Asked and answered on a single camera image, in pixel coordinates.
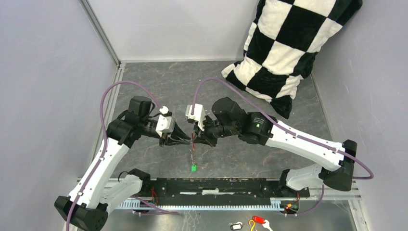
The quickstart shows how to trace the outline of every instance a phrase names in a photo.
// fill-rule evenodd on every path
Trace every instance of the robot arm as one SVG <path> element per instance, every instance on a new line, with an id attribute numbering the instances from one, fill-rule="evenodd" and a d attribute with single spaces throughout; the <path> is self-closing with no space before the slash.
<path id="1" fill-rule="evenodd" d="M 310 159 L 316 164 L 302 169 L 287 169 L 280 177 L 282 190 L 301 190 L 305 187 L 327 186 L 349 191 L 351 189 L 354 162 L 347 157 L 313 144 L 313 141 L 324 143 L 336 150 L 356 155 L 357 144 L 347 140 L 344 143 L 326 141 L 307 133 L 293 129 L 273 118 L 280 126 L 302 135 L 312 143 L 299 139 L 273 125 L 260 112 L 246 113 L 230 98 L 222 98 L 212 106 L 212 112 L 217 120 L 205 115 L 203 106 L 196 104 L 194 115 L 191 114 L 191 105 L 187 107 L 186 116 L 190 123 L 195 123 L 194 143 L 216 146 L 218 138 L 238 135 L 238 138 L 249 144 L 260 144 L 277 147 Z"/>
<path id="2" fill-rule="evenodd" d="M 130 100 L 129 108 L 108 125 L 104 157 L 101 157 L 104 145 L 102 143 L 81 181 L 68 196 L 59 196 L 54 203 L 65 220 L 74 198 L 79 195 L 71 224 L 83 230 L 98 231 L 104 226 L 112 210 L 141 190 L 144 178 L 140 177 L 140 174 L 130 172 L 120 183 L 108 191 L 103 191 L 119 161 L 142 135 L 159 139 L 161 147 L 190 144 L 190 137 L 178 127 L 167 108 L 160 110 L 161 113 L 156 115 L 157 120 L 154 119 L 156 116 L 150 116 L 153 109 L 154 104 L 149 98 L 135 96 Z M 99 160 L 101 160 L 99 166 L 92 172 Z M 86 182 L 85 189 L 80 192 L 89 175 L 92 177 Z"/>

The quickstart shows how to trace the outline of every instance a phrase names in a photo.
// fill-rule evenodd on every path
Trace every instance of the checkered pillow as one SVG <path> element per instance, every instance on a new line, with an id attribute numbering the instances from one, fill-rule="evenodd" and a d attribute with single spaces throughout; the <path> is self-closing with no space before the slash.
<path id="1" fill-rule="evenodd" d="M 288 119 L 300 80 L 321 46 L 361 7 L 362 0 L 260 0 L 244 45 L 244 60 L 222 76 L 270 102 Z"/>

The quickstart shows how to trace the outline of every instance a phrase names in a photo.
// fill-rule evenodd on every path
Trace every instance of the keychain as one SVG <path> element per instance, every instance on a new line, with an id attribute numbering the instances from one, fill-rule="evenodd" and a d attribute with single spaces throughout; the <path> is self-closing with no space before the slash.
<path id="1" fill-rule="evenodd" d="M 250 220 L 249 222 L 251 222 L 251 221 L 254 222 L 254 224 L 252 225 L 251 231 L 252 231 L 252 230 L 254 229 L 254 227 L 255 227 L 255 222 L 261 224 L 264 228 L 268 229 L 269 231 L 273 231 L 273 230 L 270 228 L 270 225 L 269 225 L 269 221 L 268 221 L 268 220 L 265 220 L 265 219 L 263 219 L 263 218 L 261 218 L 261 217 L 258 217 L 258 216 L 253 216 L 253 217 L 252 217 L 252 220 Z"/>
<path id="2" fill-rule="evenodd" d="M 237 222 L 235 224 L 231 224 L 231 226 L 229 227 L 231 230 L 241 230 L 243 227 L 242 222 Z"/>

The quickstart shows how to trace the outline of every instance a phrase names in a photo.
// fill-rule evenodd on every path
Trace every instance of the white wall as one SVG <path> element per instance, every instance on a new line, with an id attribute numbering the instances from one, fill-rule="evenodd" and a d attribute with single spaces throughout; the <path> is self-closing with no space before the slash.
<path id="1" fill-rule="evenodd" d="M 242 58 L 255 0 L 89 0 L 121 60 Z"/>
<path id="2" fill-rule="evenodd" d="M 0 35 L 0 230 L 62 230 L 115 65 L 77 0 L 0 0 Z"/>
<path id="3" fill-rule="evenodd" d="M 402 0 L 364 1 L 313 70 L 335 140 L 357 141 L 357 157 L 374 171 L 358 185 L 375 231 L 408 225 L 407 9 Z"/>

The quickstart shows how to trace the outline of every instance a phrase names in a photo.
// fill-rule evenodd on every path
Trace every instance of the black mounting plate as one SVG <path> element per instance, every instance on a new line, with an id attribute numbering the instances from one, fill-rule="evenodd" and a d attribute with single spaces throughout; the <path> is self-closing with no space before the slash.
<path id="1" fill-rule="evenodd" d="M 310 197 L 309 188 L 283 195 L 278 183 L 279 180 L 267 178 L 157 178 L 144 181 L 139 196 L 152 196 L 154 188 L 159 205 L 195 206 L 270 205 L 271 198 L 296 198 L 297 193 Z"/>

